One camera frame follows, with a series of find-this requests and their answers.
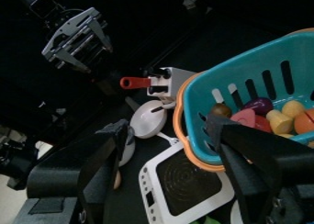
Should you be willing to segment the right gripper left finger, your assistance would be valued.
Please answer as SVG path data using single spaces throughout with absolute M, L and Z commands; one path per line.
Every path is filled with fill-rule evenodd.
M 83 224 L 105 223 L 107 203 L 130 138 L 129 121 L 121 119 L 82 140 L 88 153 L 78 183 L 78 198 L 86 212 Z

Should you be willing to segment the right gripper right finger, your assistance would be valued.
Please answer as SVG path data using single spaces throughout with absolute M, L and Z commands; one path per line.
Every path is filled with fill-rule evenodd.
M 206 131 L 245 224 L 314 223 L 314 149 L 210 114 Z

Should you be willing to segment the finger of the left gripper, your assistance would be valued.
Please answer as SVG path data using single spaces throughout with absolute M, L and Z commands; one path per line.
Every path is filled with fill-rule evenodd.
M 59 50 L 54 54 L 54 57 L 58 58 L 60 61 L 70 63 L 82 72 L 91 72 L 90 68 L 66 50 Z
M 105 34 L 103 29 L 107 27 L 107 22 L 105 20 L 98 21 L 95 17 L 92 17 L 87 23 L 87 26 L 92 30 L 94 34 L 96 35 L 102 46 L 106 51 L 113 52 L 113 43 L 110 37 Z

